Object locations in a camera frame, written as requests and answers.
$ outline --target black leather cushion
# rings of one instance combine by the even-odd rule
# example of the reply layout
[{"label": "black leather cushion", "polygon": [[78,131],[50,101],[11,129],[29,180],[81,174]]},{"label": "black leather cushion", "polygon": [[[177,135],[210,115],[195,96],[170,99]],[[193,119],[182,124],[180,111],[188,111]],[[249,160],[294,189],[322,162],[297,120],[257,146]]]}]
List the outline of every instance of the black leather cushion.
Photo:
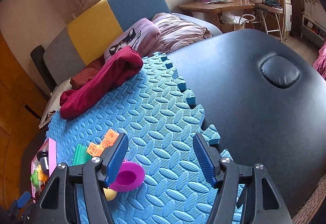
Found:
[{"label": "black leather cushion", "polygon": [[268,58],[261,64],[260,69],[266,80],[281,89],[290,87],[299,78],[299,70],[280,56]]},{"label": "black leather cushion", "polygon": [[[281,56],[300,72],[287,89],[271,85],[260,66]],[[267,166],[291,215],[326,171],[326,82],[286,45],[256,30],[200,41],[168,55],[205,108],[235,162]]]}]

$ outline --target yellow ball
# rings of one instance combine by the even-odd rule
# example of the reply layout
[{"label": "yellow ball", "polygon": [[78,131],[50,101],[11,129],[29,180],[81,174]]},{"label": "yellow ball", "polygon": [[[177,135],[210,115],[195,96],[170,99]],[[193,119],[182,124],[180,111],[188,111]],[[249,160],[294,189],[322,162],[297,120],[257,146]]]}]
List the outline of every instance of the yellow ball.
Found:
[{"label": "yellow ball", "polygon": [[105,198],[107,201],[111,201],[113,199],[115,199],[115,197],[117,196],[117,191],[114,191],[110,188],[103,188],[104,190],[104,194],[105,194]]}]

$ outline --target cartoon print on pillow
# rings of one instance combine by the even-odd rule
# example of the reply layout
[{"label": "cartoon print on pillow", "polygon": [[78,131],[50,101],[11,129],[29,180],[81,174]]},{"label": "cartoon print on pillow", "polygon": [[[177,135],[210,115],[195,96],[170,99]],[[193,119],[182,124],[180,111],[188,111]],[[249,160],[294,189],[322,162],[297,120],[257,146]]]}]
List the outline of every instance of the cartoon print on pillow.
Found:
[{"label": "cartoon print on pillow", "polygon": [[135,44],[135,42],[140,38],[141,36],[141,30],[138,32],[138,34],[136,34],[135,29],[131,29],[129,34],[122,39],[118,44],[113,45],[109,51],[110,54],[113,56],[116,52],[118,52],[121,48],[129,45],[131,47],[133,47],[133,45]]}]

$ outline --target blue headboard panel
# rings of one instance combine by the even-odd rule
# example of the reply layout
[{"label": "blue headboard panel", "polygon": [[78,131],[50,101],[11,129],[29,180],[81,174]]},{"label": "blue headboard panel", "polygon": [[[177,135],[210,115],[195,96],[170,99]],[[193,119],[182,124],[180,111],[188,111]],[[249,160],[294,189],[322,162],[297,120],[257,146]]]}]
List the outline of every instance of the blue headboard panel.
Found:
[{"label": "blue headboard panel", "polygon": [[126,31],[141,18],[151,20],[157,13],[171,13],[165,0],[107,0],[118,23]]}]

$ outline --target basket handle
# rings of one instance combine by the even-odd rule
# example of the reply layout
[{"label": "basket handle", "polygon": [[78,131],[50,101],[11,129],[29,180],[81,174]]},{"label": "basket handle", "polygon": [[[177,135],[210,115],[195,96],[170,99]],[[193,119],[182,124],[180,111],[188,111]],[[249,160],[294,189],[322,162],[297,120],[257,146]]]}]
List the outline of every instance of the basket handle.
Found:
[{"label": "basket handle", "polygon": [[239,19],[239,25],[240,25],[240,23],[241,23],[241,19],[242,19],[243,17],[245,17],[245,16],[250,16],[250,17],[252,17],[252,19],[251,19],[251,20],[248,20],[248,22],[253,22],[253,21],[256,19],[256,17],[253,16],[252,14],[244,14],[244,15],[242,15],[242,16],[240,17],[240,19]]}]

